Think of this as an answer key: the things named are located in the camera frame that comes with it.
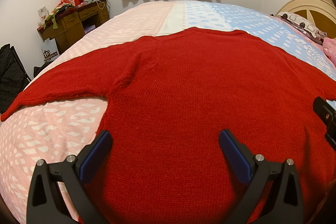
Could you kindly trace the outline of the red knitted sweater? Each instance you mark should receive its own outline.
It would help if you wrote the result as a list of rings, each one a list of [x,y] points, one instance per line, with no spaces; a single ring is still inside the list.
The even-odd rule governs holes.
[[[218,223],[244,185],[219,147],[229,129],[266,159],[298,169],[304,219],[335,179],[335,152],[313,111],[335,81],[244,31],[190,28],[92,51],[34,81],[1,116],[24,106],[102,97],[112,152],[86,187],[110,223]]]

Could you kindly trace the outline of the pink blanket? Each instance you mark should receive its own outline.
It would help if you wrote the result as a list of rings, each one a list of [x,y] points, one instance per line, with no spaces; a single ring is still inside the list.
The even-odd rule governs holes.
[[[336,40],[324,38],[322,44],[323,53],[331,60],[336,67]]]

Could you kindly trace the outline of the pink and blue bedsheet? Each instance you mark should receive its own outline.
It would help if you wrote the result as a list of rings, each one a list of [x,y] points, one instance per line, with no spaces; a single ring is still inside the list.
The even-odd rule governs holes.
[[[55,65],[142,36],[170,35],[190,27],[243,30],[335,77],[335,66],[321,47],[285,22],[245,7],[201,1],[148,2],[129,9],[84,36]],[[79,153],[94,139],[106,106],[98,98],[56,101],[24,107],[3,122],[1,196],[19,223],[26,221],[35,163]]]

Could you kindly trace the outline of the patterned pillow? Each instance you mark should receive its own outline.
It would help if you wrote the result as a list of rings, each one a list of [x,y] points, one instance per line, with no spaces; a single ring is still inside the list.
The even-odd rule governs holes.
[[[327,37],[326,32],[321,31],[313,23],[298,14],[284,11],[279,12],[276,16],[319,45],[322,45],[324,38]]]

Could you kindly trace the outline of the cream wooden headboard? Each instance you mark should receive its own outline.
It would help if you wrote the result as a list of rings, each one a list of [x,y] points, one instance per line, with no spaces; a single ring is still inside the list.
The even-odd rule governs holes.
[[[325,0],[291,0],[278,12],[292,12],[306,18],[318,29],[335,39],[335,7]]]

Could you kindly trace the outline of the black bag on floor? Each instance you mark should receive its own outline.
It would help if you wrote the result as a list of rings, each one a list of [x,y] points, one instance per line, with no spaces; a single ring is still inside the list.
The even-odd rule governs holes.
[[[41,71],[42,71],[43,69],[45,69],[46,67],[48,67],[48,66],[51,65],[52,63],[53,63],[53,61],[48,61],[48,62],[44,63],[41,67],[34,67],[34,69],[33,69],[33,76],[34,76],[34,78],[37,77],[37,75],[38,75],[39,73],[41,73]]]

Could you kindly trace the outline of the white paper bag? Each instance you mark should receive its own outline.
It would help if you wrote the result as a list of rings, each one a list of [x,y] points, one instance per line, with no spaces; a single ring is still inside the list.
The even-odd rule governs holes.
[[[59,51],[55,39],[46,39],[42,42],[41,49],[45,63],[54,61],[59,57]]]

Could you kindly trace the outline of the brown wooden desk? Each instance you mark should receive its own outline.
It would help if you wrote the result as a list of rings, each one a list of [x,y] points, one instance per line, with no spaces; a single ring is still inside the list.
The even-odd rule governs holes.
[[[59,53],[64,53],[85,35],[91,26],[96,28],[110,20],[110,3],[97,0],[80,7],[73,7],[56,17],[57,27],[52,21],[40,26],[37,32],[43,40],[54,39]]]

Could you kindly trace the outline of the white box on desk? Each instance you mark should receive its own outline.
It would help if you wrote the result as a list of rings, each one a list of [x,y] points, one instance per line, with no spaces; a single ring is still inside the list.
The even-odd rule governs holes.
[[[46,8],[46,6],[43,6],[41,9],[38,10],[39,19],[41,21],[41,25],[43,25],[50,15],[49,10]]]

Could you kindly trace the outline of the green cloth on desk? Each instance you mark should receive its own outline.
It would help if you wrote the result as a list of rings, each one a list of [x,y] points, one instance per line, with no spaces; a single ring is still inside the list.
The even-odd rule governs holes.
[[[43,28],[46,29],[48,26],[49,22],[52,22],[53,29],[58,29],[58,24],[56,21],[56,17],[59,16],[60,14],[66,12],[69,9],[73,9],[75,6],[70,4],[70,3],[59,3],[54,10],[50,13],[49,16],[46,17],[44,23],[43,23]]]

